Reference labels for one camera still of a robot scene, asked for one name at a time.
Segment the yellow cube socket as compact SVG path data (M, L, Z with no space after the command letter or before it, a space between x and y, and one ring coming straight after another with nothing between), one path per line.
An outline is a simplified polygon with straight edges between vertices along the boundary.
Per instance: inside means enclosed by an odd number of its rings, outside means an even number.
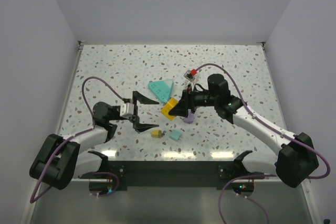
M176 100L174 97L170 98L168 102L164 105L164 107L161 109L161 113L170 121L172 121L175 116L169 115L169 112L178 104L178 100Z

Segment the teal triangular socket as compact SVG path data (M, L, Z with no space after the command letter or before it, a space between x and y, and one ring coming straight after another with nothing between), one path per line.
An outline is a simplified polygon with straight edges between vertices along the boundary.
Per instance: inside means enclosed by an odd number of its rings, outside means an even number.
M162 102L167 103L171 98L174 81L172 79L152 81L148 83L148 88Z

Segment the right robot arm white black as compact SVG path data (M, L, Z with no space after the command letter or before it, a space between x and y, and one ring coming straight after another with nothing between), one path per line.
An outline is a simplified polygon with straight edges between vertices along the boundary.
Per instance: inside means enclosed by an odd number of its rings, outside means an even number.
M304 132L295 134L273 125L250 106L244 105L242 99L231 94L223 75L210 75L207 84L208 88L201 91L189 84L169 115L186 118L199 107L213 107L221 119L246 130L277 156L269 161L239 159L234 165L237 177L246 178L251 173L276 175L287 186L295 188L318 168L317 155L309 135Z

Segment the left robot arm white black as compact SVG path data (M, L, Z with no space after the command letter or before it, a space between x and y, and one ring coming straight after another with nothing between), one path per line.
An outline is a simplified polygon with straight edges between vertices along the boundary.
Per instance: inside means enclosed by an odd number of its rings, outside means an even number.
M157 105L158 102L133 91L132 98L125 99L121 105L96 103L92 110L93 127L69 136L47 136L30 167L30 177L59 190L84 174L105 177L109 171L108 157L92 147L112 140L117 130L112 121L127 120L138 133L155 127L140 123L138 104Z

